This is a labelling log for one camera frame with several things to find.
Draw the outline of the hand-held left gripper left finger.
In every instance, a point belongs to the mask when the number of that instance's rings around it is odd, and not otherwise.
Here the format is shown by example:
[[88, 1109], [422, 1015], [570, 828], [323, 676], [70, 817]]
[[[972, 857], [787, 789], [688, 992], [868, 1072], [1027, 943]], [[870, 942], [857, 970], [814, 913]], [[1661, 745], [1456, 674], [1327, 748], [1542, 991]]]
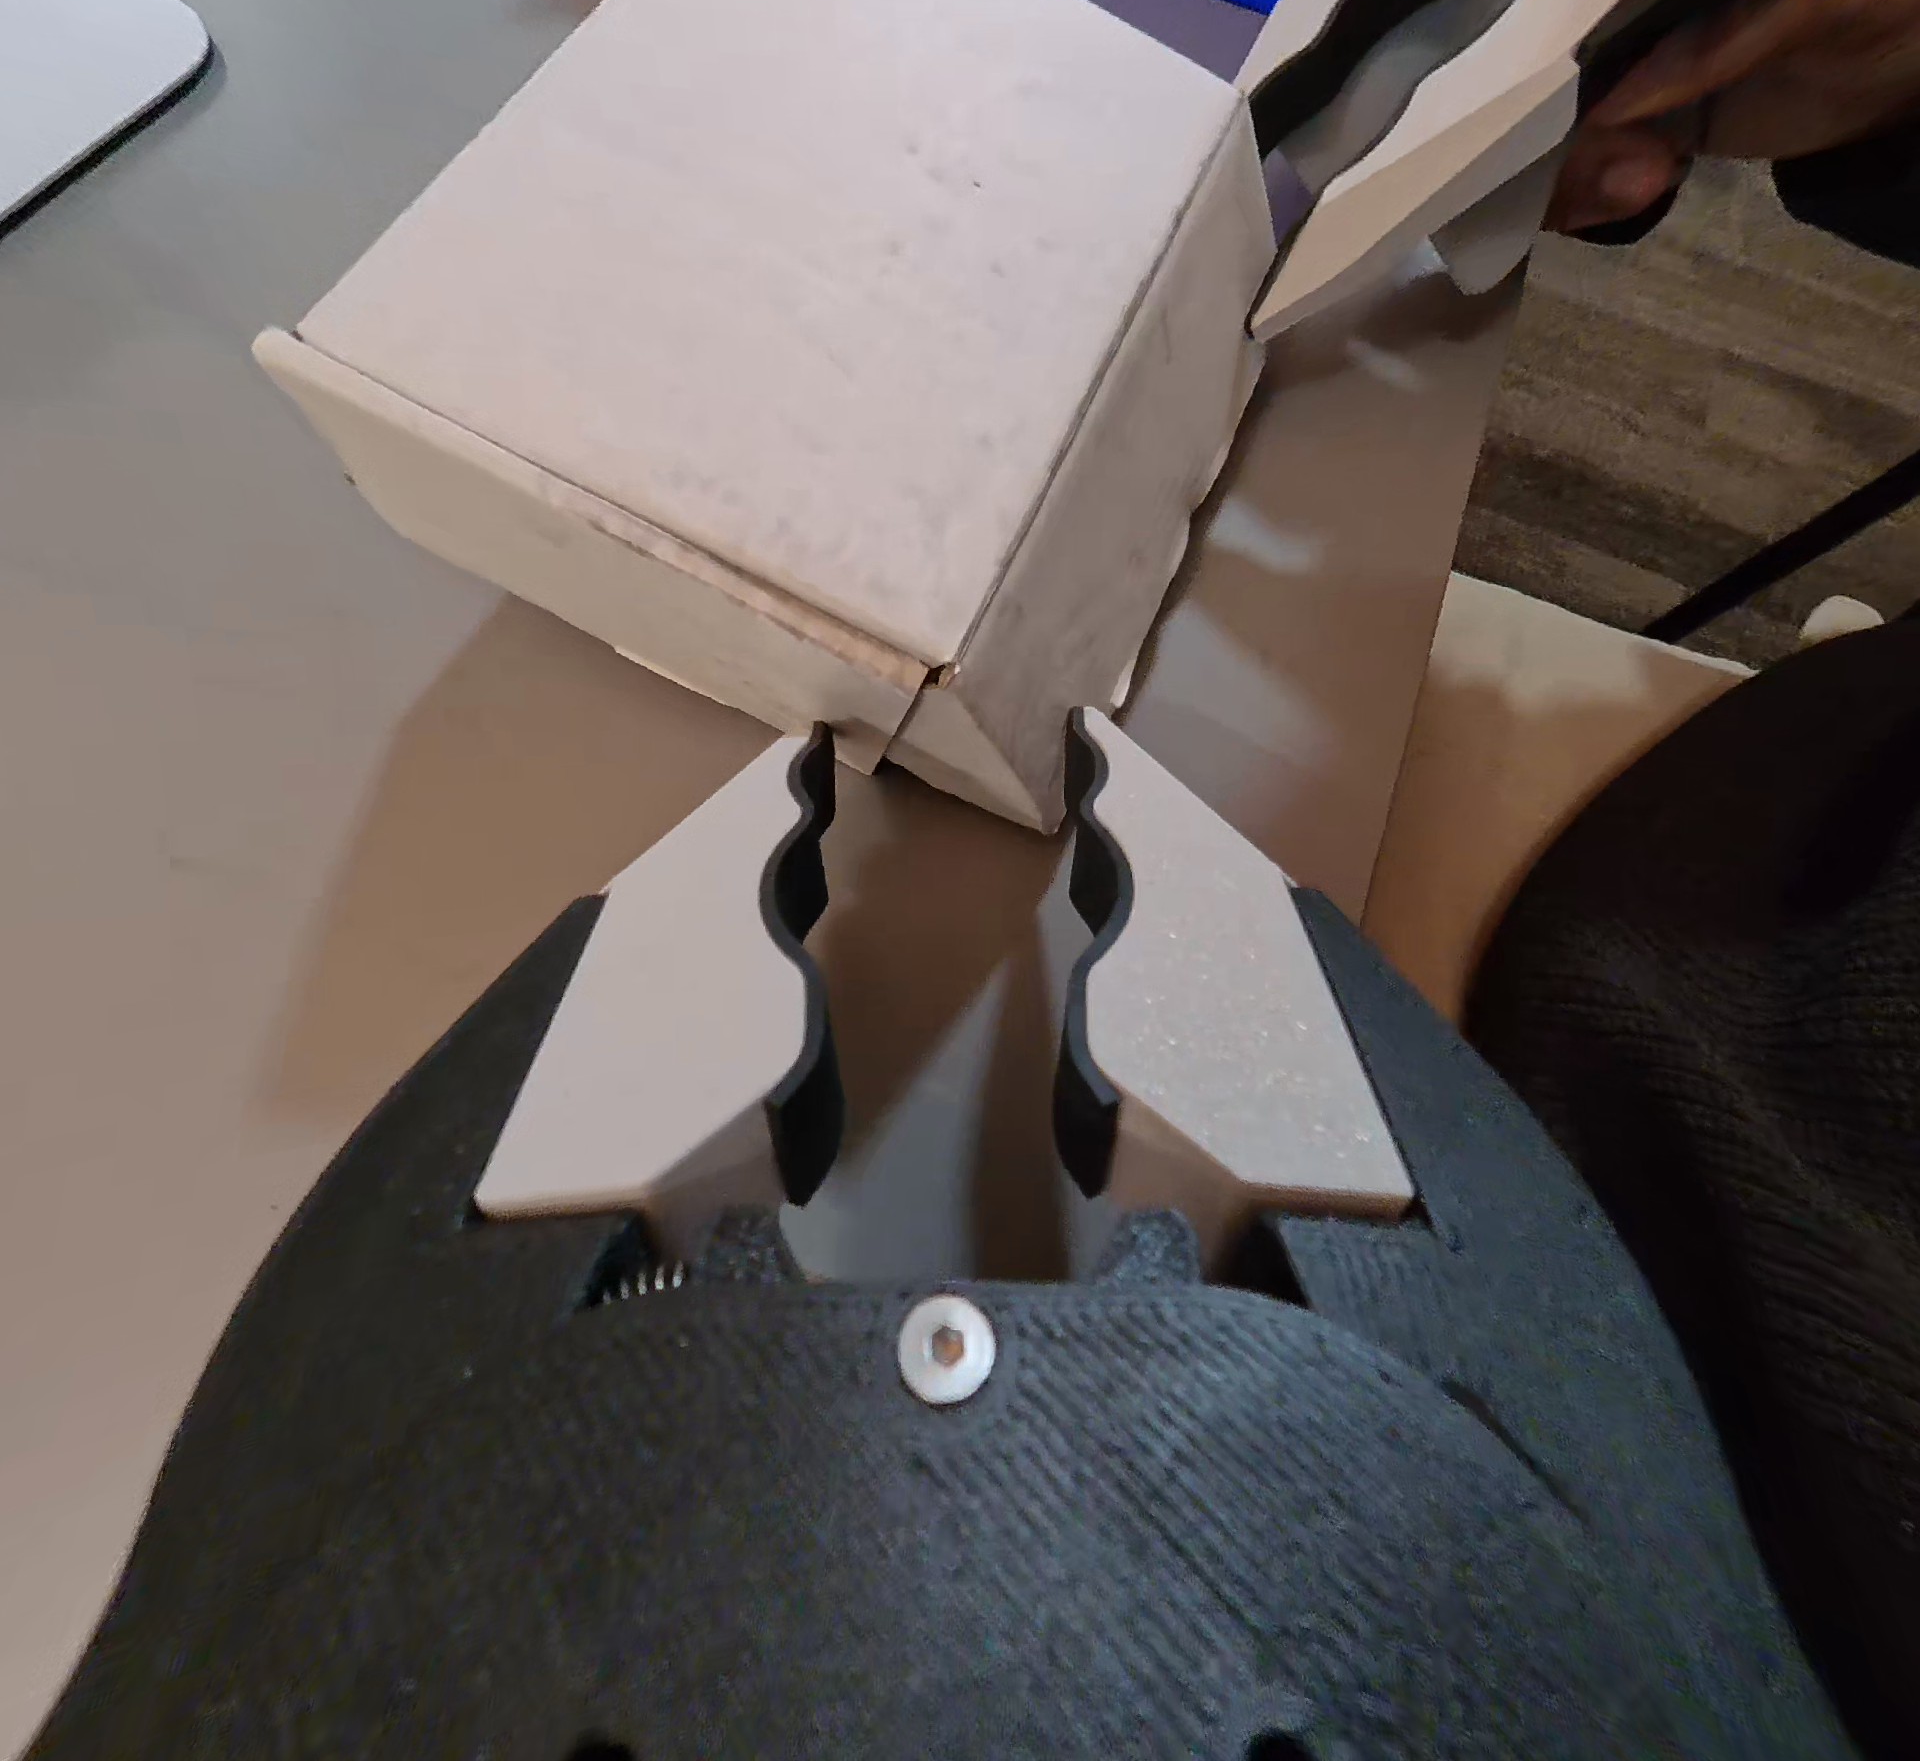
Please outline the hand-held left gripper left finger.
[[807, 1206], [845, 1089], [808, 931], [829, 904], [826, 725], [774, 741], [597, 900], [474, 1205], [709, 1229]]

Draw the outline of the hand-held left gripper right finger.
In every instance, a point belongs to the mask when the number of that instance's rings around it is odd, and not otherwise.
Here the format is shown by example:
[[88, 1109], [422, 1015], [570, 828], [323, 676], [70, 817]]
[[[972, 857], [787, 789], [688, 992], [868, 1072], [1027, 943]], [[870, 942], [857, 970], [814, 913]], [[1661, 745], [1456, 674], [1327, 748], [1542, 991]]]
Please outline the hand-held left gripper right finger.
[[1267, 1213], [1418, 1197], [1285, 869], [1101, 709], [1066, 728], [1069, 970], [1054, 1140], [1077, 1193], [1203, 1245]]

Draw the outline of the white cardboard mailer box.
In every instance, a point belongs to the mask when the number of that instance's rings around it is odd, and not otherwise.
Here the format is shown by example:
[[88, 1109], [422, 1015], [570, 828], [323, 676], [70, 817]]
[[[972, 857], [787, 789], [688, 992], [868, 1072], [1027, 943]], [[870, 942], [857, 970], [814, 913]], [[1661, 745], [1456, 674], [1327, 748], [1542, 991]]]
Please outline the white cardboard mailer box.
[[1051, 831], [1275, 252], [1240, 92], [1091, 0], [602, 0], [252, 354], [418, 547]]

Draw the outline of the grey desk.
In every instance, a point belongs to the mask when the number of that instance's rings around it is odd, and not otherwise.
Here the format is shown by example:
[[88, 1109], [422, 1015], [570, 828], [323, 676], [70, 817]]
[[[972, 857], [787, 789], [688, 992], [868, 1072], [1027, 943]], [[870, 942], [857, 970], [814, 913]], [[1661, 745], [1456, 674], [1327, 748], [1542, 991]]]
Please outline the grey desk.
[[[5, 238], [5, 1756], [323, 1167], [771, 731], [399, 538], [252, 361], [597, 0], [183, 0], [191, 97]], [[1130, 733], [1359, 919], [1524, 289], [1415, 252], [1275, 347]], [[849, 1100], [787, 1232], [1054, 1279], [1062, 843], [844, 772]]]

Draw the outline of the person's right hand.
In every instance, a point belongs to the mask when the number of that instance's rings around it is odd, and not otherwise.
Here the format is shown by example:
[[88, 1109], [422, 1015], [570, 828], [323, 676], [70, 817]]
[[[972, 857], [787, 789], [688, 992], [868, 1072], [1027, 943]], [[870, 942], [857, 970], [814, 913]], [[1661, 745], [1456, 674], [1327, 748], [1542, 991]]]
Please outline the person's right hand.
[[1698, 158], [1786, 161], [1916, 115], [1918, 0], [1736, 0], [1671, 33], [1581, 117], [1545, 218], [1642, 215]]

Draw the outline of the person's black sweater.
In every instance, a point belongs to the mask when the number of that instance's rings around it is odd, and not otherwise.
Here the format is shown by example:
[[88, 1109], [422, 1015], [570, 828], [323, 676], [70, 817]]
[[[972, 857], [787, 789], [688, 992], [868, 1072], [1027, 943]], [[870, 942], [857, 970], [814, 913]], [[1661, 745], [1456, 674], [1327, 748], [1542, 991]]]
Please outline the person's black sweater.
[[1647, 1277], [1850, 1737], [1916, 1756], [1916, 614], [1741, 679], [1599, 789], [1467, 1037]]

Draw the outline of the black office chair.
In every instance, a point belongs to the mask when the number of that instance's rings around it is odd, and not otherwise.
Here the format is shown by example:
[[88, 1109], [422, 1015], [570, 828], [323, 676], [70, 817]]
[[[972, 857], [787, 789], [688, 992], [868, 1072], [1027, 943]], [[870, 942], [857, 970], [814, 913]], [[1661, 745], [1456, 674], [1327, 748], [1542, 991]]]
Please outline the black office chair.
[[1905, 511], [1915, 501], [1918, 501], [1916, 452], [1647, 621], [1639, 635], [1649, 642], [1678, 644]]

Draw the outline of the white document stand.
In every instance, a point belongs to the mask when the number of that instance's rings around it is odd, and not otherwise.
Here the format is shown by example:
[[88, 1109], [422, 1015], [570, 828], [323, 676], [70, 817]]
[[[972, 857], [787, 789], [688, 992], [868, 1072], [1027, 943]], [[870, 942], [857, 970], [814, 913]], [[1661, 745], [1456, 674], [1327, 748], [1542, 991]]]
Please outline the white document stand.
[[208, 72], [181, 0], [2, 0], [2, 230], [160, 118]]

